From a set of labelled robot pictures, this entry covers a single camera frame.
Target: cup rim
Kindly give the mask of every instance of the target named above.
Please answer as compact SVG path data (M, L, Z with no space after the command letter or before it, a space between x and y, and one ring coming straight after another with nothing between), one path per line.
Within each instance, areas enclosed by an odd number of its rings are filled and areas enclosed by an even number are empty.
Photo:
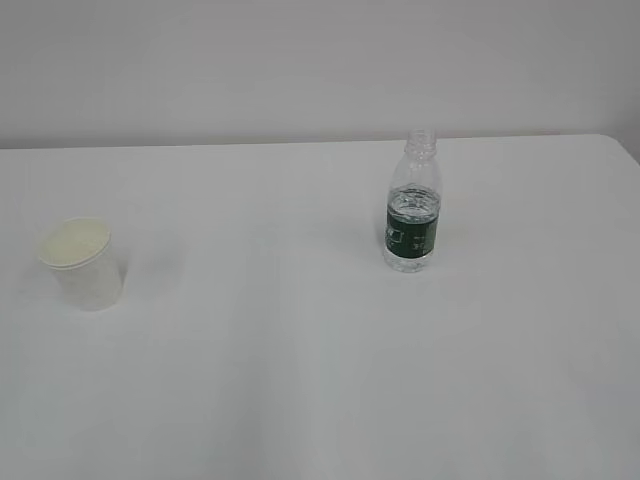
M43 245L51 238L51 236L60 228L62 227L62 225L68 223L68 222L73 222L75 220L95 220L99 223L101 223L106 229L107 229L107 240L104 243L104 245L102 246L102 248L100 250L98 250L97 252L91 254L90 256L83 258L82 260L78 261L78 262L74 262L74 263L67 263L67 264L55 264L55 263L49 263L46 260L44 260L42 258L42 247ZM102 255L107 248L109 247L109 245L111 244L111 230L109 229L109 227L107 226L107 224L98 217L72 217L72 218L68 218L66 220L64 220L63 222L60 223L60 225L52 230L49 235L47 235L47 237L41 242L40 244L40 248L38 249L38 260L40 260L42 263L44 263L47 267L51 268L52 270L73 270L79 267L83 267L91 262L93 262L94 260L96 260L100 255Z

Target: white wall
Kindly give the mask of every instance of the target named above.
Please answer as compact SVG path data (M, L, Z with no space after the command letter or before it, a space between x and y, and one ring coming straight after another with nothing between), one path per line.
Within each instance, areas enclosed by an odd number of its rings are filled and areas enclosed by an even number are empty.
M0 146L601 132L639 0L4 0Z

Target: clear plastic bottle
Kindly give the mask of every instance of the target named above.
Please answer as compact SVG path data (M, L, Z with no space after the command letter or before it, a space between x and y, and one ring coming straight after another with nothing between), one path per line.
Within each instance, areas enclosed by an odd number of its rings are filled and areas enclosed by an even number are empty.
M442 180L434 130L413 130L387 197L384 258L394 270L422 270L433 253Z

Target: water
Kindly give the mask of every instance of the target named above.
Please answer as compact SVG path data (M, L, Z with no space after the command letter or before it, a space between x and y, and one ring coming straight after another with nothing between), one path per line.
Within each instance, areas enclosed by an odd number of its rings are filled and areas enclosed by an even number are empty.
M433 251L440 195L420 185L405 185L389 193L384 257L401 272L422 270Z

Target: paper cup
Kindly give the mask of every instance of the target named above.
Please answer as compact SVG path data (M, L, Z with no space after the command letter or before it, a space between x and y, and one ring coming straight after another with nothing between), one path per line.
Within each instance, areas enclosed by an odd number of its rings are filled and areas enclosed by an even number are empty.
M97 218L67 220L42 243L40 261L58 279L67 302L95 311L118 301L122 278L110 243L109 228Z

